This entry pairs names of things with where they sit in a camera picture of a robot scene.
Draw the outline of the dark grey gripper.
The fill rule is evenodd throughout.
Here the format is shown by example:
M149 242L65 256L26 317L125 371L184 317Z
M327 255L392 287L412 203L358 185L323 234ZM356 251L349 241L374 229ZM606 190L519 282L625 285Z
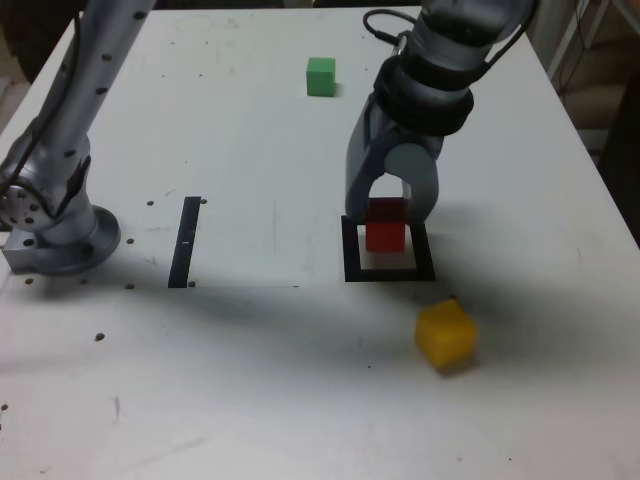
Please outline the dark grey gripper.
M403 181L408 223L423 224L438 199L434 159L439 158L442 147L442 137L427 136L401 126L370 97L348 143L346 216L355 221L365 219L371 187L386 172Z

